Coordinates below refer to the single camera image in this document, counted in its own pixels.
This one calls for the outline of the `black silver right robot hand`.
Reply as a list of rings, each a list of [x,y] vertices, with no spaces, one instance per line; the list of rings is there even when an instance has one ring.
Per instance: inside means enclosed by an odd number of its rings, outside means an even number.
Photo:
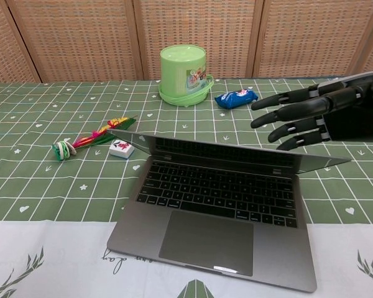
[[[253,102],[252,110],[278,106],[279,109],[251,122],[256,129],[282,122],[267,137],[274,143],[289,139],[279,150],[322,142],[373,142],[373,71],[333,79]]]

